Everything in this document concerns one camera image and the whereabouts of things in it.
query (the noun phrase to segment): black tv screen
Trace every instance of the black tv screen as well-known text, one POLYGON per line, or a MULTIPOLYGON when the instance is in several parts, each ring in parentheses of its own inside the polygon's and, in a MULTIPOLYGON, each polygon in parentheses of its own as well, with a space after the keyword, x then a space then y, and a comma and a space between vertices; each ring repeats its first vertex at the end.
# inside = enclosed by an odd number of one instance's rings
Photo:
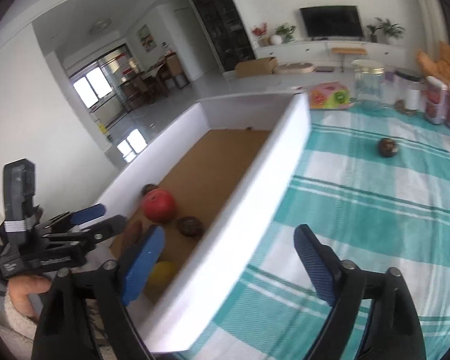
POLYGON ((346 36, 363 38, 362 25, 356 7, 330 5, 329 7, 301 8, 308 36, 346 36))

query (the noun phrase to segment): white sphere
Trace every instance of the white sphere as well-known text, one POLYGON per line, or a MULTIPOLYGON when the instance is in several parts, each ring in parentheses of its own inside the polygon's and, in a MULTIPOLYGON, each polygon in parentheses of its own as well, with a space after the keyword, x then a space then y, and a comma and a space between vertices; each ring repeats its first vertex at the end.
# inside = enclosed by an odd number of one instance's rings
POLYGON ((270 43, 278 46, 284 42, 283 38, 280 35, 274 35, 270 37, 270 43))

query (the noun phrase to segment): metal screw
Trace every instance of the metal screw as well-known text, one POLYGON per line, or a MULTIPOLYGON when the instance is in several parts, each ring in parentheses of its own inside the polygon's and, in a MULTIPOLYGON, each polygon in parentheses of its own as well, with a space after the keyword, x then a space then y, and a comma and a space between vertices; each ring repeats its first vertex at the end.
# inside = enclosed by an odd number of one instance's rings
POLYGON ((391 267, 391 268, 389 269, 389 272, 390 272, 393 276, 396 276, 397 278, 399 278, 399 277, 402 275, 402 272, 400 271, 400 269, 395 268, 394 266, 391 267))
POLYGON ((64 278, 65 276, 67 276, 70 273, 70 269, 68 268, 62 268, 59 269, 57 275, 59 276, 59 278, 64 278))
POLYGON ((342 267, 345 268, 345 269, 352 270, 352 269, 356 268, 356 265, 355 265, 355 263, 353 261, 350 261, 349 259, 345 259, 345 260, 342 261, 342 267))
POLYGON ((105 263, 103 264, 103 268, 106 271, 111 271, 112 269, 115 269, 116 267, 116 262, 113 259, 109 259, 108 261, 105 261, 105 263))

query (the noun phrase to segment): framed picture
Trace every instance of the framed picture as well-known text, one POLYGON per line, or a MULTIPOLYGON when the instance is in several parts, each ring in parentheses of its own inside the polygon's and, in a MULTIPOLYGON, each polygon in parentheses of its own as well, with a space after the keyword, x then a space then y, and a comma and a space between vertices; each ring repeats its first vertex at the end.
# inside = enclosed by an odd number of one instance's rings
POLYGON ((150 29, 146 24, 138 30, 137 35, 142 43, 142 46, 145 47, 146 52, 149 53, 157 47, 157 43, 155 43, 154 37, 150 33, 150 29))

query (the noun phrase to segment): green plaid tablecloth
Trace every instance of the green plaid tablecloth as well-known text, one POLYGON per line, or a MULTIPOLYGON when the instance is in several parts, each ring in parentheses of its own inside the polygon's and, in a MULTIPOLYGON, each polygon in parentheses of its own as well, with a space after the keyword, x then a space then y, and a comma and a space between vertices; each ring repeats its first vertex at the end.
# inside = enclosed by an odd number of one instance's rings
MULTIPOLYGON (((293 247, 308 224, 341 259, 398 267, 415 302, 427 358, 450 346, 450 130, 385 107, 312 111, 295 175, 227 300, 182 359, 302 360, 330 307, 316 297, 293 247), (394 137, 394 158, 379 139, 394 137)), ((343 359, 353 359, 368 315, 362 303, 343 359)))

